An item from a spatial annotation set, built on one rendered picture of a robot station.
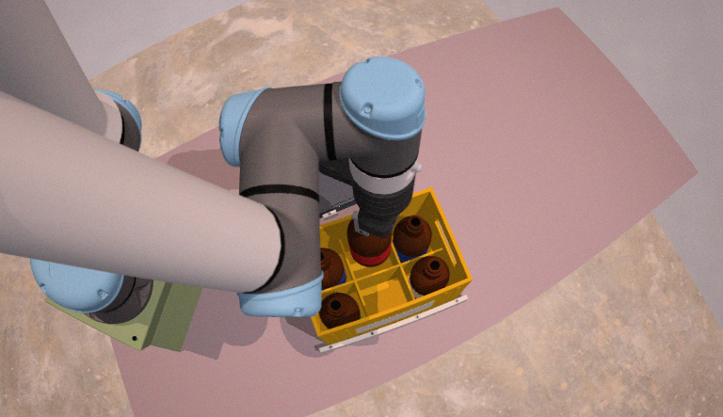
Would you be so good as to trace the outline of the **yellow bottle crate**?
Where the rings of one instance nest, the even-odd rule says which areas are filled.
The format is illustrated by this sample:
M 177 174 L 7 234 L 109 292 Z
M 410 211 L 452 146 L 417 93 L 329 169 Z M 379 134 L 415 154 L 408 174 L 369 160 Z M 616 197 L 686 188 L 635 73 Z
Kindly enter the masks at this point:
M 438 305 L 441 306 L 456 299 L 473 280 L 432 187 L 412 194 L 410 205 L 399 215 L 394 228 L 401 219 L 413 215 L 420 216 L 428 222 L 432 239 L 427 254 L 402 264 L 393 242 L 391 253 L 385 263 L 374 267 L 357 264 L 351 256 L 347 241 L 347 227 L 352 215 L 320 225 L 321 248 L 337 252 L 343 261 L 346 273 L 345 283 L 322 290 L 321 302 L 330 294 L 345 293 L 357 301 L 361 312 L 360 320 L 333 329 L 327 329 L 323 325 L 319 313 L 312 316 L 317 334 L 328 344 L 332 345 L 389 326 L 436 308 Z M 341 249 L 348 265 L 345 263 Z M 409 284 L 410 271 L 418 260 L 426 256 L 440 257 L 446 262 L 450 272 L 449 282 L 445 288 L 415 299 Z M 353 279 L 349 275 L 348 267 Z

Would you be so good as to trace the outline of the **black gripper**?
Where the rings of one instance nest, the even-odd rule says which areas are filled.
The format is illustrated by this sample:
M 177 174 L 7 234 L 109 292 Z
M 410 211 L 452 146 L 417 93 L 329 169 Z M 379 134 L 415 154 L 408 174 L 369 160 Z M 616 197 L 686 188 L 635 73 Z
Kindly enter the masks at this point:
M 355 202 L 360 207 L 352 215 L 355 232 L 380 238 L 390 235 L 399 214 L 409 206 L 416 172 L 421 168 L 416 160 L 399 176 L 375 178 L 358 170 L 350 158 L 319 162 L 322 174 L 353 187 Z

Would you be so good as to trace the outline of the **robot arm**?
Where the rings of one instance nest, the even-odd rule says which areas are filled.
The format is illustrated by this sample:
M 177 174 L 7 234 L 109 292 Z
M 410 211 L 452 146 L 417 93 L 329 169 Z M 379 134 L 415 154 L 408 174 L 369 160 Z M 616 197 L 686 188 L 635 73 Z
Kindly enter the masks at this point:
M 30 258 L 45 295 L 100 323 L 138 316 L 153 281 L 236 292 L 248 316 L 315 316 L 319 162 L 405 173 L 425 91 L 409 64 L 374 56 L 342 82 L 234 94 L 218 128 L 238 195 L 139 152 L 137 108 L 93 90 L 45 1 L 0 0 L 0 253 Z

